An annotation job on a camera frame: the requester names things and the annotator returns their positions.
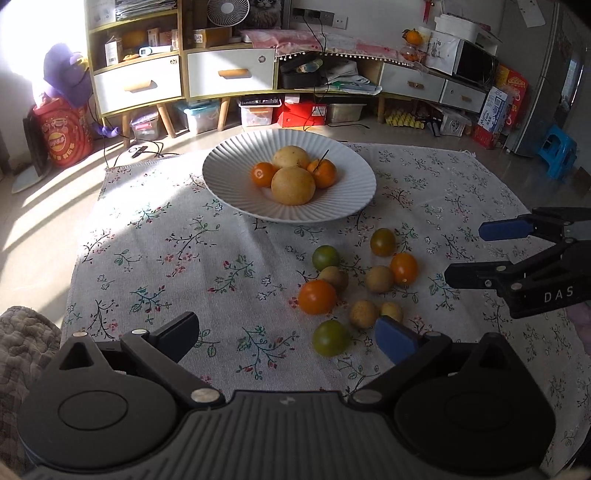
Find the brown kiwi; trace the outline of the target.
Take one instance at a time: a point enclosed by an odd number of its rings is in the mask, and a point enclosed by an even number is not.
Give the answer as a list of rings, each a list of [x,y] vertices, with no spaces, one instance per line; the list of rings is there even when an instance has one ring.
[[[349,322],[359,329],[372,328],[380,316],[380,309],[369,300],[359,300],[349,311]]]
[[[337,266],[325,267],[325,269],[318,274],[318,279],[331,284],[338,293],[344,292],[349,286],[348,273],[339,269]]]
[[[365,284],[370,292],[377,294],[387,293],[394,286],[394,273],[387,266],[375,266],[367,272]]]
[[[385,302],[381,306],[381,314],[389,316],[393,320],[402,323],[404,321],[404,310],[396,302]]]

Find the green-orange tomato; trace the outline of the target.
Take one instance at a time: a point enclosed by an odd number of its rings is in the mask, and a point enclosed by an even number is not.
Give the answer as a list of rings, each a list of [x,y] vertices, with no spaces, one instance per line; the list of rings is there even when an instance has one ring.
[[[370,239],[370,250],[376,256],[393,256],[397,250],[396,235],[388,228],[376,230]]]

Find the green tomato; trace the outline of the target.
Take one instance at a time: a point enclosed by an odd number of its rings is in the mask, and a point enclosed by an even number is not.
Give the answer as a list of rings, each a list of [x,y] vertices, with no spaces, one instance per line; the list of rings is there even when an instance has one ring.
[[[312,264],[314,264],[318,272],[322,272],[322,270],[328,267],[339,267],[341,256],[335,247],[322,245],[312,253]]]
[[[322,322],[312,335],[312,347],[315,352],[325,357],[341,355],[349,347],[349,343],[349,331],[337,320]]]

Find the orange tangerine with stem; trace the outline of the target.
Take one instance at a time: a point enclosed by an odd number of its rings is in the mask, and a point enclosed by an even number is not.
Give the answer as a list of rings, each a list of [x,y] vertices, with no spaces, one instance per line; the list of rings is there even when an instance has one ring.
[[[328,158],[329,150],[325,151],[321,158],[308,164],[307,170],[315,180],[318,189],[328,189],[337,182],[338,169]]]

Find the small orange tangerine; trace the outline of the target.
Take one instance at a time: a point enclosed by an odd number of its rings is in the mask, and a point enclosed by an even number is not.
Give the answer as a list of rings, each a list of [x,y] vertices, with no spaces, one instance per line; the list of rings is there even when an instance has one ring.
[[[270,188],[276,171],[277,168],[273,163],[259,162],[250,170],[250,179],[252,179],[252,183],[255,184],[256,187]]]

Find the blue plastic stool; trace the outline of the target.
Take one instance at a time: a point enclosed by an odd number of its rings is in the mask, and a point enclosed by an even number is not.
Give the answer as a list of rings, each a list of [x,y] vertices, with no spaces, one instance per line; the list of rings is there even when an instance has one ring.
[[[577,159],[577,143],[553,124],[538,150],[538,156],[548,166],[547,176],[553,180],[561,180],[571,171]]]

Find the large orange tomato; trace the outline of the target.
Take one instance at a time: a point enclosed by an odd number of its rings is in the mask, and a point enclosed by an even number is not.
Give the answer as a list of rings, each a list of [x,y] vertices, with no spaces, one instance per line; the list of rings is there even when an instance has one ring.
[[[305,283],[297,296],[298,306],[308,315],[324,315],[332,311],[338,302],[338,294],[332,285],[322,279]]]

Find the floral tablecloth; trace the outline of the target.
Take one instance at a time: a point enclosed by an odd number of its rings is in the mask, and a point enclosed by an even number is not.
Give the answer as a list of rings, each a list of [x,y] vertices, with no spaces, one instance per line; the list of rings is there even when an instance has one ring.
[[[62,334],[115,340],[197,314],[197,343],[183,366],[225,394],[238,389],[359,390],[391,364],[370,330],[353,329],[337,357],[315,353],[320,318],[297,295],[318,273],[315,249],[335,247],[349,286],[332,319],[346,323],[369,297],[365,278],[380,259],[370,238],[394,232],[420,273],[408,288],[376,296],[394,302],[416,332],[472,342],[505,336],[546,395],[556,432],[543,467],[563,467],[590,430],[590,359],[562,311],[514,320],[490,291],[448,286],[453,262],[516,262],[544,248],[537,239],[485,242],[479,226],[525,212],[521,201],[474,156],[462,152],[358,144],[377,177],[363,210],[325,224],[279,224],[225,206],[204,185],[193,156],[118,167],[99,196],[96,222],[76,264]]]

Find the beige knitted cushion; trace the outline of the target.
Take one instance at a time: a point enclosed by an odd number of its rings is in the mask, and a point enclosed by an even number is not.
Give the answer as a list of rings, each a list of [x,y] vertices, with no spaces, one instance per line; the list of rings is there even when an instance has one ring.
[[[61,331],[36,311],[13,306],[1,314],[1,477],[31,468],[17,431],[19,410],[59,350]]]

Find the white ribbed plate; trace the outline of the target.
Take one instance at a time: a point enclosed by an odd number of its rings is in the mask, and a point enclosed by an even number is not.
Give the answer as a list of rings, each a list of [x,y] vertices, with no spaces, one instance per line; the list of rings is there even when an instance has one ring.
[[[374,171],[358,153],[294,130],[231,137],[207,155],[202,175],[225,205],[283,223],[341,219],[366,207],[377,190]]]

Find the large yellow fruit front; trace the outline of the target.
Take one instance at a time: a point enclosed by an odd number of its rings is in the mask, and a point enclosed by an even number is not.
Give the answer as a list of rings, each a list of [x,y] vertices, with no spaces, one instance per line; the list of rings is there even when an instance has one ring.
[[[308,170],[300,167],[280,169],[271,183],[273,199],[287,206],[307,204],[315,195],[315,180]]]

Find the large yellow fruit back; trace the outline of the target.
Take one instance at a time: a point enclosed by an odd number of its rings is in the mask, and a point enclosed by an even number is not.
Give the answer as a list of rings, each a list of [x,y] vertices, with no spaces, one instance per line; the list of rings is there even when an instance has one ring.
[[[301,167],[307,169],[311,160],[308,152],[301,147],[287,145],[274,153],[271,162],[277,169],[288,167]]]

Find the black flat heater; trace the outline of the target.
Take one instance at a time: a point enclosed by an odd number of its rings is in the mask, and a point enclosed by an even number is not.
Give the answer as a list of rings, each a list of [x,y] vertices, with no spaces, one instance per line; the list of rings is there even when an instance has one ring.
[[[37,175],[43,177],[49,172],[50,160],[41,125],[33,109],[23,119],[23,129],[32,165]]]

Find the purple plush toy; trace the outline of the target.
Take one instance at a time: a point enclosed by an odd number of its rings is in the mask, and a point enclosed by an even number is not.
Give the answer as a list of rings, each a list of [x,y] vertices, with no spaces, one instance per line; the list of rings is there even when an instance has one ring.
[[[73,108],[87,107],[93,95],[87,59],[65,44],[52,46],[43,63],[43,92],[61,98]]]

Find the wooden shelf cabinet left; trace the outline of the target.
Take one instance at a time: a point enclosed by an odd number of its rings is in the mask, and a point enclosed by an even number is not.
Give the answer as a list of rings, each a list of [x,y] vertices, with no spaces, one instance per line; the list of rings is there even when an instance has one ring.
[[[85,1],[88,66],[98,124],[131,141],[132,115],[156,109],[176,131],[167,105],[182,97],[181,1]]]

